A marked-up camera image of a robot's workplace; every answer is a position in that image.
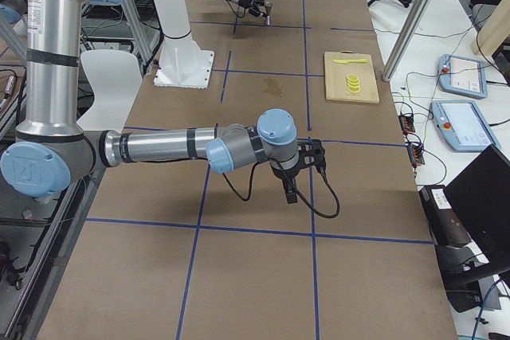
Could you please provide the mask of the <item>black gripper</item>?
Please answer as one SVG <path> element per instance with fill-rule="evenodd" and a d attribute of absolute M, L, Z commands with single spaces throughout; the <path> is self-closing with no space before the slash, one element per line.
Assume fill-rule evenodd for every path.
<path fill-rule="evenodd" d="M 237 4 L 254 17 L 261 18 L 270 18 L 273 7 L 273 4 L 266 0 L 238 0 Z"/>
<path fill-rule="evenodd" d="M 271 161 L 273 174 L 282 180 L 285 198 L 288 204 L 297 203 L 297 186 L 295 178 L 302 170 L 314 166 L 322 178 L 326 175 L 326 150 L 319 139 L 297 141 L 297 160 L 288 169 L 280 162 Z"/>

